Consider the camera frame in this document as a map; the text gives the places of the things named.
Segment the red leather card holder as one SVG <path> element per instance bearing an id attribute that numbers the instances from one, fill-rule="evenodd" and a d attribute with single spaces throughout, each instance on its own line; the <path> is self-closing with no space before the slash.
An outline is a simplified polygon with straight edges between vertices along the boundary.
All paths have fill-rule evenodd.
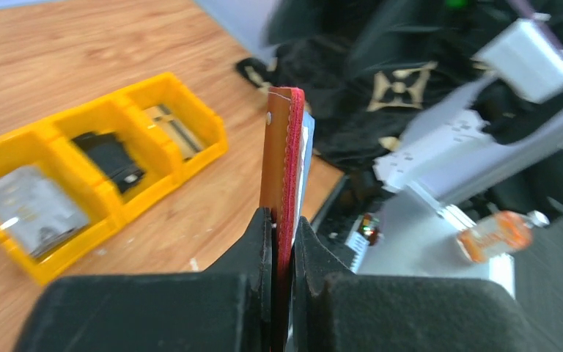
<path id="1" fill-rule="evenodd" d="M 305 351 L 305 284 L 301 261 L 295 256 L 294 238 L 301 235 L 299 211 L 301 139 L 304 93 L 295 87 L 268 90 L 268 114 L 262 157 L 260 207 L 271 212 L 276 225 L 272 241 L 271 321 L 267 351 L 284 351 L 293 339 Z"/>

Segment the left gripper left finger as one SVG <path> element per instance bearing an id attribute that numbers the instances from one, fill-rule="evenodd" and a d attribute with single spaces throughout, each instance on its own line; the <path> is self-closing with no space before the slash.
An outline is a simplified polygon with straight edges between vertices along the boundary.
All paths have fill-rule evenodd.
<path id="1" fill-rule="evenodd" d="M 259 208 L 244 234 L 200 272 L 66 276 L 48 285 L 16 351 L 268 351 L 272 221 Z"/>

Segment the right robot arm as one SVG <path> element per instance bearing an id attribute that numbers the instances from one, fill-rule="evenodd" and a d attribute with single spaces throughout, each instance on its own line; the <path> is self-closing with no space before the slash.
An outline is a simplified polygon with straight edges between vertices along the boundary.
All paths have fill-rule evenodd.
<path id="1" fill-rule="evenodd" d="M 373 161 L 396 194 L 440 202 L 488 191 L 507 210 L 563 205 L 563 1 L 389 1 L 351 54 L 368 109 L 409 108 L 427 127 Z"/>

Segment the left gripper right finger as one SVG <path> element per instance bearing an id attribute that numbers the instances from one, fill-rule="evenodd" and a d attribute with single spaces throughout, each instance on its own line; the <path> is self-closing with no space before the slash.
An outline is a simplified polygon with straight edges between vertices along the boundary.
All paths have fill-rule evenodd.
<path id="1" fill-rule="evenodd" d="M 297 351 L 533 351 L 528 322 L 495 282 L 357 275 L 306 219 L 294 245 Z"/>

